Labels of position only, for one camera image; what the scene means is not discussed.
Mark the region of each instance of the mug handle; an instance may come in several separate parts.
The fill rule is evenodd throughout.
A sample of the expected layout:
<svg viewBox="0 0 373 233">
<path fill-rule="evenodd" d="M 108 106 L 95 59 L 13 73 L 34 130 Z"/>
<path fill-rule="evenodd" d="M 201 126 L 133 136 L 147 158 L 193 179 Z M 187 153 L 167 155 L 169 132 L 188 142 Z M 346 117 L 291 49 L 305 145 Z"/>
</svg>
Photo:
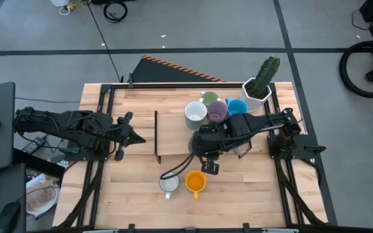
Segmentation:
<svg viewBox="0 0 373 233">
<path fill-rule="evenodd" d="M 229 102 L 231 102 L 232 98 L 225 98 L 225 105 L 228 105 Z"/>
</svg>

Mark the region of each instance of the cup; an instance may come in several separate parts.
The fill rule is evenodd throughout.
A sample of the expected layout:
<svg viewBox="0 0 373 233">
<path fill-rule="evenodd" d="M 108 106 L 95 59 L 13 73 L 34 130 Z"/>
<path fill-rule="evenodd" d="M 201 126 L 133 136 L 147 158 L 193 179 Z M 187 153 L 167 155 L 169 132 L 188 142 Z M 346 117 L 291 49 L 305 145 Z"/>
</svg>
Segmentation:
<svg viewBox="0 0 373 233">
<path fill-rule="evenodd" d="M 166 174 L 164 177 L 168 177 L 170 175 L 175 174 L 174 172 L 170 172 Z M 159 186 L 165 192 L 165 198 L 167 200 L 171 199 L 172 192 L 175 191 L 179 186 L 179 177 L 175 176 L 169 179 L 159 179 Z"/>
<path fill-rule="evenodd" d="M 211 122 L 221 122 L 227 116 L 227 106 L 221 101 L 214 101 L 207 106 L 207 118 Z"/>
<path fill-rule="evenodd" d="M 184 108 L 186 125 L 190 129 L 199 129 L 207 116 L 207 107 L 200 101 L 189 102 Z"/>
<path fill-rule="evenodd" d="M 199 99 L 205 105 L 209 105 L 214 101 L 220 101 L 221 99 L 218 97 L 217 93 L 212 91 L 201 92 L 201 98 Z"/>
<path fill-rule="evenodd" d="M 229 116 L 249 112 L 249 108 L 243 100 L 226 98 L 225 104 L 227 104 Z"/>
<path fill-rule="evenodd" d="M 192 171 L 185 177 L 185 185 L 194 193 L 194 199 L 198 199 L 198 192 L 202 191 L 206 184 L 207 179 L 202 172 Z"/>
</svg>

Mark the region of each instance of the black and orange striped board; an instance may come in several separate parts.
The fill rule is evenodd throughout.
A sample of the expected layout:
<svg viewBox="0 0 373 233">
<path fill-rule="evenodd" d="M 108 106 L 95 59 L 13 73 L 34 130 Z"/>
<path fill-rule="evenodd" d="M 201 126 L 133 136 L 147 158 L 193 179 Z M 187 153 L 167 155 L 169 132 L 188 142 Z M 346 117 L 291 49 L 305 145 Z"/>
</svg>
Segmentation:
<svg viewBox="0 0 373 233">
<path fill-rule="evenodd" d="M 134 82 L 225 82 L 151 56 L 143 56 L 132 74 Z"/>
</svg>

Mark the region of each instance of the plant pot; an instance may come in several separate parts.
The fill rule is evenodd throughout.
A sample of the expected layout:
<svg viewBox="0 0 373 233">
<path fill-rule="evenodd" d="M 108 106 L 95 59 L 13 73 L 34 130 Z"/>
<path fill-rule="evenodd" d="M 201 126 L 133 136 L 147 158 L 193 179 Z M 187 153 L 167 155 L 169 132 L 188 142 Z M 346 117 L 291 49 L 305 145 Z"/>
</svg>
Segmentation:
<svg viewBox="0 0 373 233">
<path fill-rule="evenodd" d="M 256 78 L 250 78 L 248 79 L 242 86 L 241 86 L 241 96 L 240 99 L 244 100 L 244 102 L 249 107 L 249 111 L 256 111 L 259 110 L 261 107 L 263 107 L 264 102 L 267 101 L 267 99 L 271 96 L 271 90 L 270 87 L 267 86 L 267 94 L 263 99 L 257 99 L 252 98 L 247 94 L 247 91 L 245 90 L 245 86 L 249 83 L 255 80 Z"/>
</svg>

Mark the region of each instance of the concrete floor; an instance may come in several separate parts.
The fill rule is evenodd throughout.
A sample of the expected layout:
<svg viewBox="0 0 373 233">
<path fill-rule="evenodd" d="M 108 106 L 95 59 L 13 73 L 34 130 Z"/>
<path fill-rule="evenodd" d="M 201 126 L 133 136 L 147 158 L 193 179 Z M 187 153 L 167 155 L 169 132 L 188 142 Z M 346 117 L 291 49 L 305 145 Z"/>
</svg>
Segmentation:
<svg viewBox="0 0 373 233">
<path fill-rule="evenodd" d="M 227 81 L 244 81 L 257 73 L 270 55 L 282 58 L 274 81 L 293 81 L 284 50 L 279 53 L 240 52 L 239 48 L 284 48 L 276 0 L 137 0 L 126 2 L 121 23 L 107 22 L 100 6 L 91 6 L 120 75 L 127 77 L 147 54 Z M 372 39 L 350 24 L 351 12 L 364 0 L 278 0 L 293 48 L 346 48 Z M 46 100 L 79 101 L 85 83 L 117 82 L 118 78 L 87 6 L 60 16 L 48 0 L 0 0 L 0 50 L 22 55 L 0 56 L 0 83 L 17 84 L 16 95 Z M 365 27 L 361 16 L 357 24 Z M 228 47 L 232 52 L 163 53 L 139 49 Z M 98 54 L 25 55 L 37 50 L 97 50 Z M 124 49 L 135 49 L 128 54 Z M 339 225 L 373 227 L 373 100 L 347 91 L 339 78 L 338 53 L 297 53 L 295 61 L 322 153 Z M 373 90 L 363 76 L 373 57 L 355 54 L 348 72 L 360 87 Z M 16 100 L 16 108 L 34 106 L 61 112 L 78 104 Z M 49 138 L 57 145 L 59 139 Z M 27 142 L 15 138 L 15 146 Z M 48 149 L 40 157 L 52 156 Z M 29 230 L 49 228 L 54 211 Z"/>
</svg>

